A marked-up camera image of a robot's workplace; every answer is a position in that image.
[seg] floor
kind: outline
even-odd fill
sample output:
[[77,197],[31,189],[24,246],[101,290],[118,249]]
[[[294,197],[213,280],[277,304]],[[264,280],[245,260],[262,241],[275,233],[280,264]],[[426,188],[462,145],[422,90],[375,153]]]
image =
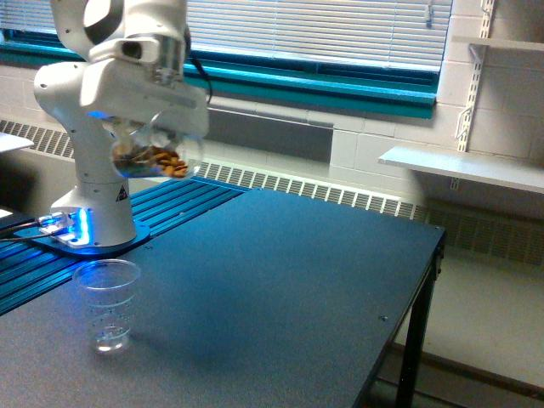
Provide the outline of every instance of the floor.
[[[399,352],[388,353],[378,377],[397,383],[401,365]],[[416,389],[449,404],[462,408],[544,408],[544,401],[516,394],[444,368],[423,364],[420,367]]]
[[424,351],[544,388],[542,316],[542,268],[447,246]]

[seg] teal window frame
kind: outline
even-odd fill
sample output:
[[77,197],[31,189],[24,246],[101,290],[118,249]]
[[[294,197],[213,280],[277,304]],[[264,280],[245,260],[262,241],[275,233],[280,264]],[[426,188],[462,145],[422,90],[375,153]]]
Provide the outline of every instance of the teal window frame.
[[[0,62],[46,65],[82,60],[55,35],[2,30]],[[439,73],[193,51],[212,80],[214,92],[286,101],[316,109],[366,111],[430,119]],[[206,88],[191,63],[185,80]]]

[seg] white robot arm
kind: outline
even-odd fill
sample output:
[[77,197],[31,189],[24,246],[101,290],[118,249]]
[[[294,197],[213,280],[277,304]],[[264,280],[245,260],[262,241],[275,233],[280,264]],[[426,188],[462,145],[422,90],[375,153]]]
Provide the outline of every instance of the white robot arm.
[[75,214],[74,225],[55,238],[72,248],[119,246],[136,232],[128,182],[111,162],[116,138],[163,111],[163,127],[207,133],[206,95],[183,82],[186,2],[51,0],[51,7],[59,39],[86,60],[44,66],[34,83],[40,106],[70,135],[76,162],[77,186],[52,205],[52,213]]

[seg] table leg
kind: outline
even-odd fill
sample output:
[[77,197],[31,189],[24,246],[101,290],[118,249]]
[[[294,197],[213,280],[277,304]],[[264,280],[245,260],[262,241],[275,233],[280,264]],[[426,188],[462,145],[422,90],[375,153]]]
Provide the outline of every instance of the table leg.
[[411,308],[410,325],[400,370],[399,388],[397,390],[396,408],[409,408],[416,389],[417,369],[422,356],[423,340],[427,329],[428,313],[433,297],[434,281],[438,274],[438,262],[431,264],[423,287]]

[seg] warning label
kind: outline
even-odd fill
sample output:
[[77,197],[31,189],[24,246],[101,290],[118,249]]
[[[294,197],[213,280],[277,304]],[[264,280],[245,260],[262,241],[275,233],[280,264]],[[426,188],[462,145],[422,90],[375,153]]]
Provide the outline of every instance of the warning label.
[[128,198],[127,191],[125,190],[125,187],[121,184],[121,189],[119,190],[119,194],[117,195],[116,201],[123,201]]

